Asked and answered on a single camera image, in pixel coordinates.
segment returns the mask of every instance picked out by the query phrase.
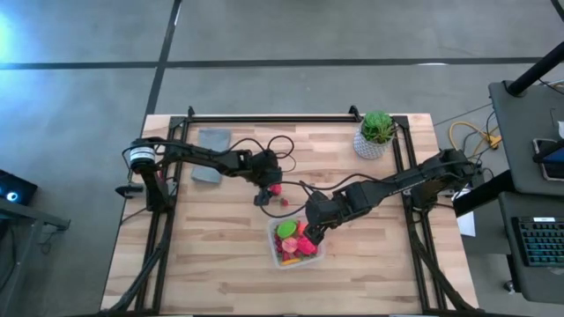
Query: black keyboard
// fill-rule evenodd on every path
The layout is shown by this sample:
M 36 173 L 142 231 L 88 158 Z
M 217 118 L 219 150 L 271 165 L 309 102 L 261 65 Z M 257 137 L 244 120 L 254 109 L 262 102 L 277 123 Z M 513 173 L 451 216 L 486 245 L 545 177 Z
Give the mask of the black keyboard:
M 564 267 L 564 217 L 514 217 L 525 266 Z

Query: desk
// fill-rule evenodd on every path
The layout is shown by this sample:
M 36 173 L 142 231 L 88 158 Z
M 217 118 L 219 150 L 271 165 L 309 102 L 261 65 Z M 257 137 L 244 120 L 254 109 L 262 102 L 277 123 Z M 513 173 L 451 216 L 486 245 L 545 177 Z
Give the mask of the desk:
M 533 162 L 532 140 L 557 140 L 558 122 L 564 121 L 564 96 L 548 87 L 533 85 L 516 98 L 503 83 L 489 85 L 509 169 L 455 201 L 456 213 L 464 214 L 497 199 L 501 192 L 534 195 L 564 195 L 564 182 L 544 179 Z
M 416 157 L 422 162 L 438 152 L 433 123 L 429 114 L 408 117 Z M 148 116 L 143 137 L 166 137 L 169 119 L 170 115 Z M 198 130 L 210 127 L 230 129 L 232 143 L 244 137 L 254 137 L 262 144 L 279 134 L 291 137 L 297 166 L 285 174 L 285 180 L 329 186 L 350 173 L 383 178 L 396 172 L 391 149 L 378 160 L 357 157 L 353 135 L 358 123 L 190 124 L 188 142 L 196 144 Z M 241 148 L 258 151 L 253 143 Z M 275 150 L 288 148 L 289 144 L 281 142 Z M 407 155 L 403 158 L 408 166 Z M 293 162 L 285 159 L 280 165 L 286 170 Z M 327 254 L 322 261 L 303 269 L 278 270 L 266 238 L 269 218 L 252 203 L 257 189 L 240 178 L 224 177 L 220 186 L 195 183 L 191 168 L 191 164 L 183 166 L 161 313 L 420 312 L 399 195 L 385 199 L 365 217 L 327 232 Z M 290 203 L 294 190 L 301 191 L 283 190 Z M 123 216 L 144 206 L 145 199 L 131 199 Z M 442 270 L 464 299 L 477 306 L 454 213 L 438 208 L 430 214 L 430 222 Z M 137 275 L 149 224 L 146 212 L 120 229 L 102 308 L 112 306 Z M 426 279 L 427 292 L 433 294 L 428 271 Z M 154 279 L 150 280 L 148 306 L 151 283 Z
M 519 243 L 512 230 L 513 217 L 562 217 L 564 201 L 561 198 L 541 195 L 500 194 L 501 214 L 507 228 L 509 245 L 515 252 L 509 258 L 517 279 L 516 291 L 528 300 L 562 304 L 564 276 L 561 268 L 531 268 L 523 264 Z

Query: green toy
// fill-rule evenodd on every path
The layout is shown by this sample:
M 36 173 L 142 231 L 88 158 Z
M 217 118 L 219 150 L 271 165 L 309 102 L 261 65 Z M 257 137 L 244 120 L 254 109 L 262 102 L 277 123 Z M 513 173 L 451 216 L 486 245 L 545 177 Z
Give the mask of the green toy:
M 282 224 L 278 225 L 278 228 L 276 229 L 276 234 L 281 239 L 286 239 L 290 237 L 294 232 L 296 232 L 297 227 L 298 226 L 296 225 L 295 221 L 286 220 Z

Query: gray cloth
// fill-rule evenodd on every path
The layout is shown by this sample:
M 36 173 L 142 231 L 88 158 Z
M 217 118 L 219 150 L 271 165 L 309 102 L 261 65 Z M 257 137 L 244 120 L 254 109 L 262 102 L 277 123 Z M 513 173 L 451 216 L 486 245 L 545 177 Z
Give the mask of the gray cloth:
M 198 145 L 214 151 L 225 151 L 231 143 L 231 130 L 229 129 L 200 129 L 197 136 Z M 211 167 L 194 166 L 192 180 L 219 183 L 221 174 Z

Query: blue light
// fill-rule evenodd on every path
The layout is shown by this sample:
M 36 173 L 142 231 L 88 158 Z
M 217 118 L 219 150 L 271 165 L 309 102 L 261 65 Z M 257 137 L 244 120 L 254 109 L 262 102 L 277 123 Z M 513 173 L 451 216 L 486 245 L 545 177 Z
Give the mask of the blue light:
M 15 202 L 17 201 L 19 198 L 19 195 L 17 193 L 14 192 L 10 192 L 8 193 L 8 195 L 6 195 L 6 199 L 8 200 L 8 202 Z
M 10 20 L 0 12 L 0 62 L 8 62 L 11 54 L 12 27 Z

